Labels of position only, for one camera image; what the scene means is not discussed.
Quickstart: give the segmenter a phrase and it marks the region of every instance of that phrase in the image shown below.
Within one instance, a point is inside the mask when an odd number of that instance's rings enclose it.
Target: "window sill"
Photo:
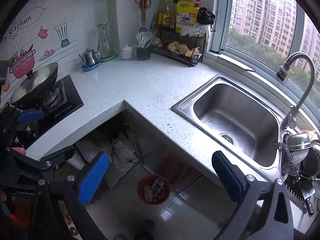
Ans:
[[[248,66],[249,64],[246,65],[227,55],[209,51],[204,54],[203,63],[222,71],[255,90],[275,105],[282,117],[287,114],[289,107],[299,100],[289,91],[285,93],[286,88],[279,82],[268,81],[253,67]],[[316,129],[319,132],[320,124],[309,109],[303,105],[299,111],[300,113],[297,116],[298,127],[308,130]]]

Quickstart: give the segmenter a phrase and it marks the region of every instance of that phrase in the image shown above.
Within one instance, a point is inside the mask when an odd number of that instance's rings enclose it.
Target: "white countertop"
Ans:
[[[45,154],[72,145],[114,115],[131,108],[189,155],[189,160],[194,161],[191,164],[206,176],[216,176],[211,157],[221,150],[245,175],[265,180],[170,109],[217,74],[217,70],[205,64],[189,68],[155,54],[147,61],[123,61],[117,57],[89,72],[79,68],[70,76],[84,105],[42,135],[27,149],[27,156],[39,160]],[[293,202],[291,206],[294,227],[305,233],[316,216],[309,218]]]

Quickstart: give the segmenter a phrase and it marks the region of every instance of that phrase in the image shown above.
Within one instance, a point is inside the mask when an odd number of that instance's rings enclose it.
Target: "dish rack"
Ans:
[[[150,47],[152,52],[180,61],[184,64],[187,64],[189,67],[195,66],[198,62],[202,62],[205,46],[205,35],[203,37],[199,37],[199,35],[192,37],[190,37],[189,35],[181,36],[181,29],[169,29],[168,27],[163,27],[160,25],[153,25],[152,29],[157,29],[156,37],[161,40],[162,44],[162,47],[160,48],[151,45]],[[188,49],[192,50],[193,52],[196,50],[196,48],[199,47],[201,56],[185,57],[177,52],[171,52],[167,49],[167,46],[170,42],[173,41],[178,41],[180,44],[186,44]]]

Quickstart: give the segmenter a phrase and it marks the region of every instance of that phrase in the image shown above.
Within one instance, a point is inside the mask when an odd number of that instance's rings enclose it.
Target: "window pane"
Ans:
[[[226,45],[277,71],[289,54],[296,15],[295,0],[232,0]]]
[[[315,68],[315,82],[308,98],[320,109],[320,34],[306,14],[304,19],[300,51],[307,53],[311,57]],[[309,64],[304,59],[298,59],[295,62],[293,72],[289,80],[304,92],[310,81]]]

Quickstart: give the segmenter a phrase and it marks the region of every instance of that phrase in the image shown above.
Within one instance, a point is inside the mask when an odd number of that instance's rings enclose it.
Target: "mug handle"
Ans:
[[[98,51],[96,51],[95,54],[96,54],[96,53],[99,55],[99,58],[98,58],[98,61],[99,61],[100,58],[101,58],[101,54],[100,54],[100,52],[98,52]]]
[[[132,46],[131,57],[137,58],[137,45]]]

